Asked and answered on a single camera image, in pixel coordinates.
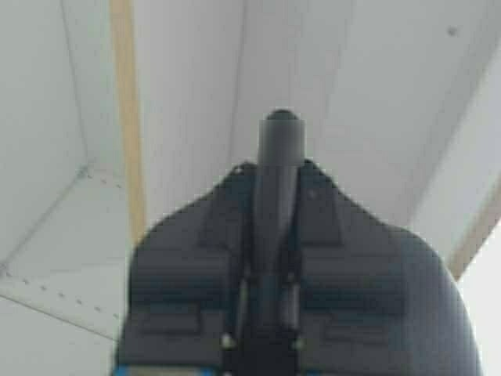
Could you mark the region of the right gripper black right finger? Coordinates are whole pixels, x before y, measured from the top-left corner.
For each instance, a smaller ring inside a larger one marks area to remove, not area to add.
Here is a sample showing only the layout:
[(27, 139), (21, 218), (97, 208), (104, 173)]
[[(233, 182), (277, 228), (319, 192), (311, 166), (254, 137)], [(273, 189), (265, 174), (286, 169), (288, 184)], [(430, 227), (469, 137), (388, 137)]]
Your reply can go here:
[(386, 223), (311, 160), (281, 251), (284, 375), (481, 375), (456, 282), (421, 237)]

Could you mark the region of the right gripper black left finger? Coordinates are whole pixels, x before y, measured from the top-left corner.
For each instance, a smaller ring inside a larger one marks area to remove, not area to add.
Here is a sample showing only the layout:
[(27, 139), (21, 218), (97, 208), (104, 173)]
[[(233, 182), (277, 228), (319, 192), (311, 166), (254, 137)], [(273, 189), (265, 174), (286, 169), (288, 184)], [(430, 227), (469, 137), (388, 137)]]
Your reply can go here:
[(237, 373), (256, 170), (251, 162), (234, 166), (136, 246), (117, 344), (119, 375)]

